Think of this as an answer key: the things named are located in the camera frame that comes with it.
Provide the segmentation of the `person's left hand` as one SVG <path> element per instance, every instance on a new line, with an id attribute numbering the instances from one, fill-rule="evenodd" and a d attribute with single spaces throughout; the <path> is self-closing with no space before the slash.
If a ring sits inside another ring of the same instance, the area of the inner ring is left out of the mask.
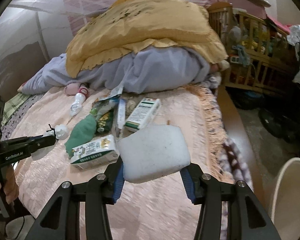
<path id="1" fill-rule="evenodd" d="M 19 187 L 15 181 L 14 169 L 10 165 L 7 167 L 6 172 L 6 183 L 4 185 L 4 193 L 6 195 L 7 204 L 11 204 L 11 202 L 15 201 L 19 196 Z"/>

